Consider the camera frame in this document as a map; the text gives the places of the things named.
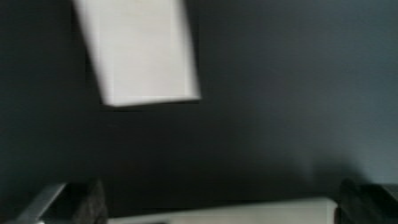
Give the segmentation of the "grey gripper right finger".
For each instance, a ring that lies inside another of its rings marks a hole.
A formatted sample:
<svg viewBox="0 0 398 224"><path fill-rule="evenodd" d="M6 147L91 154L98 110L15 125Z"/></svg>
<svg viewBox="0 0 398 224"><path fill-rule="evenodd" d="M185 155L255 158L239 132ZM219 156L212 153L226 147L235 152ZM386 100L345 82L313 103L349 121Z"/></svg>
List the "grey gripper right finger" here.
<svg viewBox="0 0 398 224"><path fill-rule="evenodd" d="M398 184L344 180L335 224L398 224Z"/></svg>

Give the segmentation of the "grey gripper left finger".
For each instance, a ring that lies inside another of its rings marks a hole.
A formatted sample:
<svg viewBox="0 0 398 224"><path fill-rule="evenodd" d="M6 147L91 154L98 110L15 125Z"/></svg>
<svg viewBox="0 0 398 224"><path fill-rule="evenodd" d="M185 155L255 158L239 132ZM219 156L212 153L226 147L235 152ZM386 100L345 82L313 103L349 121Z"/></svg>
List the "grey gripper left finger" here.
<svg viewBox="0 0 398 224"><path fill-rule="evenodd" d="M102 181L47 186L11 224L109 224Z"/></svg>

